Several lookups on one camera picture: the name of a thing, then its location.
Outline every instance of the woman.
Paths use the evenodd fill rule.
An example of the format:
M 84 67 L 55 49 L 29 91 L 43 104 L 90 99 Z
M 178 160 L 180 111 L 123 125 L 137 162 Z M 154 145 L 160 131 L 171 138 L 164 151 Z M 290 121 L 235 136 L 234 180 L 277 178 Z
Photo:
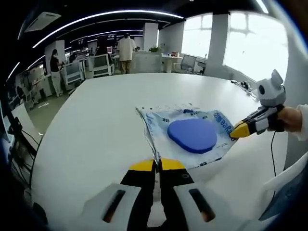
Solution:
M 54 89 L 56 90 L 57 97 L 62 95 L 61 90 L 61 75 L 60 68 L 64 63 L 59 63 L 58 59 L 58 51 L 54 49 L 52 51 L 51 59 L 50 59 L 50 70 L 51 70 L 51 79 Z

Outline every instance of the floor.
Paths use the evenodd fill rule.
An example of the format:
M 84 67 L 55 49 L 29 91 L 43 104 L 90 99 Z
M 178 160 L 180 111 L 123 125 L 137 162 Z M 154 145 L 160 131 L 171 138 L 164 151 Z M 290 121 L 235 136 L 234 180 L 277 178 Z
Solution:
M 28 111 L 29 117 L 39 133 L 45 134 L 54 116 L 67 99 L 68 94 L 60 97 L 51 96 L 46 101 L 35 105 L 31 111 Z

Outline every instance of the blue sponge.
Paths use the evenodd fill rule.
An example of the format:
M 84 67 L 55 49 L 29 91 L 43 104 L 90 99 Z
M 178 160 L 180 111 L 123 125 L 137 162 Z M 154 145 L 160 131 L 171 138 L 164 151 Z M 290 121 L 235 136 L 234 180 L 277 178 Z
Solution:
M 211 151 L 217 142 L 215 125 L 206 119 L 185 119 L 172 122 L 168 136 L 180 147 L 191 153 Z

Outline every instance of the white table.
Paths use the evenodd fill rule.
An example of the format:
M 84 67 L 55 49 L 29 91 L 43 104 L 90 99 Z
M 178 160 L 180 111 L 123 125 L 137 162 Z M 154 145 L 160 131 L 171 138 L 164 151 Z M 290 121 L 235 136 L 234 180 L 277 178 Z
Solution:
M 119 183 L 133 163 L 153 157 L 136 106 L 182 103 L 218 109 L 233 124 L 259 106 L 229 81 L 205 76 L 131 74 L 82 83 L 48 127 L 34 164 L 32 200 L 45 209 L 51 228 L 67 226 L 85 201 L 110 183 Z M 230 203 L 228 196 L 234 193 L 242 197 L 242 204 L 251 200 L 241 188 L 255 190 L 273 177 L 271 138 L 266 132 L 239 140 L 224 157 L 234 167 L 224 172 L 228 181 L 218 182 L 220 187 L 214 184 L 212 190 L 217 195 L 230 192 L 225 192 Z M 277 174 L 283 170 L 286 146 L 286 133 L 277 133 L 273 145 Z
M 166 66 L 166 72 L 171 73 L 172 71 L 172 65 L 178 61 L 178 59 L 183 59 L 182 57 L 174 57 L 174 56 L 169 56 L 169 55 L 162 55 L 162 58 L 165 59 L 165 66 Z

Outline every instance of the ceiling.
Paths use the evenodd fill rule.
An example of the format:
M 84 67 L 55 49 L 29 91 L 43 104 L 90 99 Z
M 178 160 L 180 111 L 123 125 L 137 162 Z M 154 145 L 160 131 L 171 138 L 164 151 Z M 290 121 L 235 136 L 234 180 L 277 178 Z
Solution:
M 14 73 L 20 73 L 44 54 L 44 48 L 56 39 L 64 39 L 68 47 L 71 40 L 113 30 L 142 29 L 145 22 L 158 20 L 159 28 L 181 22 L 187 17 L 201 13 L 227 13 L 232 10 L 259 12 L 255 0 L 130 0 L 106 1 L 87 0 L 77 4 L 77 0 L 21 0 L 8 1 L 8 14 L 13 15 L 4 25 L 5 54 L 8 65 L 5 68 L 4 79 L 7 78 L 16 63 L 20 62 Z M 121 13 L 94 17 L 73 24 L 47 38 L 36 48 L 32 48 L 42 38 L 54 30 L 97 13 L 118 10 L 151 10 L 176 14 L 184 17 L 156 15 L 148 13 Z M 41 12 L 60 14 L 61 17 L 41 31 L 22 33 Z

